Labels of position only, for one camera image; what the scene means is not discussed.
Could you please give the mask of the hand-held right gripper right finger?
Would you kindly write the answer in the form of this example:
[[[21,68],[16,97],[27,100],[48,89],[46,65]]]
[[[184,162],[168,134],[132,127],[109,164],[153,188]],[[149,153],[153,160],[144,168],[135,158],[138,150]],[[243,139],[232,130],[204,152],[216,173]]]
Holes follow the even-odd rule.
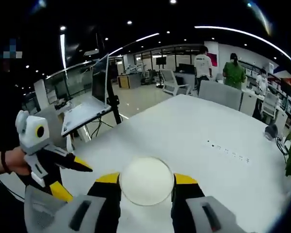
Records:
[[[175,173],[171,218],[176,233],[243,233],[236,216],[213,196],[205,196],[198,182]]]

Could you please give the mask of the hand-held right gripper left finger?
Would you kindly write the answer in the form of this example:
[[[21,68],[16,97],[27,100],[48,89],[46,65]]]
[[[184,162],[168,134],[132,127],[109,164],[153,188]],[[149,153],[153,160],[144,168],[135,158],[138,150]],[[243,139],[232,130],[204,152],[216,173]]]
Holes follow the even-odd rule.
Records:
[[[80,195],[55,213],[45,233],[115,233],[121,216],[120,173],[95,180],[87,195]]]

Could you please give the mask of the person's left hand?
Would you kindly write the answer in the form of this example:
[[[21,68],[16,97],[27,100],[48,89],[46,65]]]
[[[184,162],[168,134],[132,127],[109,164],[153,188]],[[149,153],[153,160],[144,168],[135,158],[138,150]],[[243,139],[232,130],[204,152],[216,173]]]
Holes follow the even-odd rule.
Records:
[[[9,170],[21,176],[30,175],[31,171],[24,157],[25,153],[21,147],[7,151],[5,161]]]

